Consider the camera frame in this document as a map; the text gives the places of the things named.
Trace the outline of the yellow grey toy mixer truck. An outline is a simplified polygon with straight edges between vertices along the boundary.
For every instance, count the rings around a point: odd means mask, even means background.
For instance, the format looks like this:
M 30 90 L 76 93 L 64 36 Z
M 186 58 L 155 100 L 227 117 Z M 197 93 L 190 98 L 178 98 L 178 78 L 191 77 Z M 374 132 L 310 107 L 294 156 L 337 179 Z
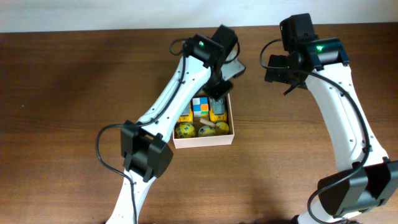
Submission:
M 215 100 L 210 98 L 210 121 L 212 122 L 227 122 L 228 113 L 226 110 L 226 100 L 221 98 Z

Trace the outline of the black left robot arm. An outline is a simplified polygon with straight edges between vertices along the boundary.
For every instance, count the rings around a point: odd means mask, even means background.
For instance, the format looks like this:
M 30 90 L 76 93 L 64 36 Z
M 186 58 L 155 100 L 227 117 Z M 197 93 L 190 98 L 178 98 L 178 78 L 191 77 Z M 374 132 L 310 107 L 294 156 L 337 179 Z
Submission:
M 121 130 L 123 184 L 108 223 L 137 223 L 146 195 L 168 168 L 173 152 L 168 142 L 190 100 L 204 91 L 215 100 L 233 88 L 231 77 L 246 67 L 238 60 L 234 30 L 219 26 L 212 37 L 194 35 L 182 40 L 179 65 L 161 95 L 136 123 L 125 121 Z

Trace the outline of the yellow wooden rattle drum toy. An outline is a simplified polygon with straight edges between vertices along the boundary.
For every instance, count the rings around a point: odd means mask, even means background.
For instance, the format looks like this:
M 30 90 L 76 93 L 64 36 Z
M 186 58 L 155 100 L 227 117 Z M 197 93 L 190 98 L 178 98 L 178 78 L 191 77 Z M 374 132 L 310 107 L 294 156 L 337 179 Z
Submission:
M 200 118 L 199 123 L 202 126 L 198 130 L 199 137 L 209 137 L 216 135 L 216 124 L 204 118 Z

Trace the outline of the yellow grey minion ball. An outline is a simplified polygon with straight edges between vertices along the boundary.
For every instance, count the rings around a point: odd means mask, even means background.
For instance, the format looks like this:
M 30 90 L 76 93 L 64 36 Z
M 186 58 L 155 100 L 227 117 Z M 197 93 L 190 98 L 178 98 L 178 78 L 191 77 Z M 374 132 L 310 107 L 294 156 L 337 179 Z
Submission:
M 222 136 L 229 134 L 229 125 L 223 121 L 216 123 L 216 135 Z

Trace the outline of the small colourful puzzle cube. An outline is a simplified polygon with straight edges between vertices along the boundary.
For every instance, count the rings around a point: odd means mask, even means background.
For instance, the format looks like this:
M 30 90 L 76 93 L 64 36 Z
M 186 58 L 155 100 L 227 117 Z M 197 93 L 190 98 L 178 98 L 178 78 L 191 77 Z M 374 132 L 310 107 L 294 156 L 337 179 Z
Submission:
M 194 117 L 207 117 L 209 115 L 209 102 L 207 97 L 192 99 L 192 110 Z

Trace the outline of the yellow grey toy dump truck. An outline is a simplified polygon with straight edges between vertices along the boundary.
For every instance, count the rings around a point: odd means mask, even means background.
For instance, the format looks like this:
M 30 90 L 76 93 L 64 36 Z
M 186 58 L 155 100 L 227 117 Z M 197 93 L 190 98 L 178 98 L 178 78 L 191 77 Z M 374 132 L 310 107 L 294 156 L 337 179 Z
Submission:
M 193 122 L 193 111 L 191 107 L 191 103 L 188 103 L 186 108 L 183 110 L 180 115 L 177 123 L 192 123 Z

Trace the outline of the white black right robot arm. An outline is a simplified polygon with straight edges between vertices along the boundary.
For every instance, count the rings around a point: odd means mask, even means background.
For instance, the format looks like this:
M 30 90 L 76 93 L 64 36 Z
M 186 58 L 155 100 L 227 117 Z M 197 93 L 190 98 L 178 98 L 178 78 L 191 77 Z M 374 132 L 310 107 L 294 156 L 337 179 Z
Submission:
M 284 55 L 263 64 L 265 81 L 309 90 L 330 135 L 337 173 L 319 180 L 293 223 L 354 223 L 384 205 L 397 190 L 397 162 L 376 139 L 354 89 L 340 39 L 320 39 L 309 14 L 280 23 Z

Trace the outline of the yellow ball with blue letters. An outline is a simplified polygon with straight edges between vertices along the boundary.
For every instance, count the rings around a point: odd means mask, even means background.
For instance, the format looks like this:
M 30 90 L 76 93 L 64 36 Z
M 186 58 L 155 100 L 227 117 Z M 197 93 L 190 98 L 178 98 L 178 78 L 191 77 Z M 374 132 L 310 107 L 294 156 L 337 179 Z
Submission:
M 176 138 L 194 138 L 196 136 L 196 130 L 191 123 L 180 123 L 175 128 Z

